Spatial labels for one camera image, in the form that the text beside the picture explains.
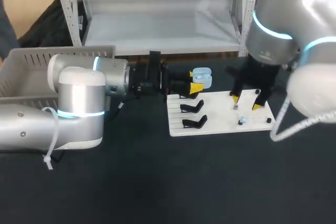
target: white plastic tray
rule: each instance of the white plastic tray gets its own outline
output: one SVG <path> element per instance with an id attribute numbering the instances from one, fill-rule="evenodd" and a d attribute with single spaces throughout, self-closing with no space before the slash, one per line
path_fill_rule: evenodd
<path id="1" fill-rule="evenodd" d="M 268 105 L 264 108 L 252 111 L 257 98 L 255 90 L 244 90 L 238 102 L 238 110 L 234 110 L 234 101 L 229 91 L 200 93 L 195 100 L 180 99 L 177 94 L 169 95 L 167 99 L 169 132 L 171 136 L 210 135 L 249 131 L 270 131 L 275 123 L 274 116 Z M 204 100 L 204 106 L 197 113 L 182 113 L 181 104 L 196 106 L 200 100 Z M 208 120 L 201 129 L 183 128 L 182 120 L 189 119 L 199 121 L 207 115 Z M 239 119 L 244 116 L 247 123 L 238 125 Z"/>

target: white shelf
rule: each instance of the white shelf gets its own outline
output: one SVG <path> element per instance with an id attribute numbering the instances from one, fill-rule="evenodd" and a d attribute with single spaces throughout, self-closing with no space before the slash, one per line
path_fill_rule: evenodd
<path id="1" fill-rule="evenodd" d="M 96 14 L 85 46 L 115 45 L 116 55 L 148 55 L 239 51 L 229 11 L 125 12 Z"/>

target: black object on shelf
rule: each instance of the black object on shelf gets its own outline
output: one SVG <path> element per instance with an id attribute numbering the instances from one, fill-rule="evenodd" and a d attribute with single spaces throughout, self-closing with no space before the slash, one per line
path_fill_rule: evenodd
<path id="1" fill-rule="evenodd" d="M 180 105 L 180 109 L 182 110 L 182 113 L 187 113 L 187 112 L 191 112 L 191 113 L 198 113 L 201 108 L 204 105 L 204 101 L 200 100 L 197 106 L 190 106 L 190 105 L 186 105 L 186 104 L 181 104 Z"/>
<path id="2" fill-rule="evenodd" d="M 201 129 L 206 123 L 206 121 L 208 121 L 208 117 L 204 115 L 198 122 L 185 119 L 185 120 L 182 120 L 182 124 L 184 128 Z"/>

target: dark table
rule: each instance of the dark table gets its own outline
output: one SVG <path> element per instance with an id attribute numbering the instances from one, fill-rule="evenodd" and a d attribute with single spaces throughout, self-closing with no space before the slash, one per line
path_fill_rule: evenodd
<path id="1" fill-rule="evenodd" d="M 210 67 L 209 91 L 223 91 L 233 84 L 225 66 L 241 62 L 170 67 Z M 275 115 L 284 98 L 271 97 Z M 302 118 L 290 108 L 284 126 Z M 162 98 L 142 98 L 106 125 L 101 145 L 66 153 L 54 171 L 40 156 L 1 157 L 0 222 L 336 223 L 335 133 L 325 124 L 280 143 L 269 132 L 172 138 Z"/>

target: screw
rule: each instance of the screw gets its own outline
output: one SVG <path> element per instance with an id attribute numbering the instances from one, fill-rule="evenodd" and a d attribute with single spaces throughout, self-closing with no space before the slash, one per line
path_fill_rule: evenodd
<path id="1" fill-rule="evenodd" d="M 112 93 L 115 93 L 116 91 L 117 91 L 117 87 L 115 87 L 115 86 L 112 86 L 112 87 L 110 87 L 110 90 L 111 90 L 111 92 Z"/>

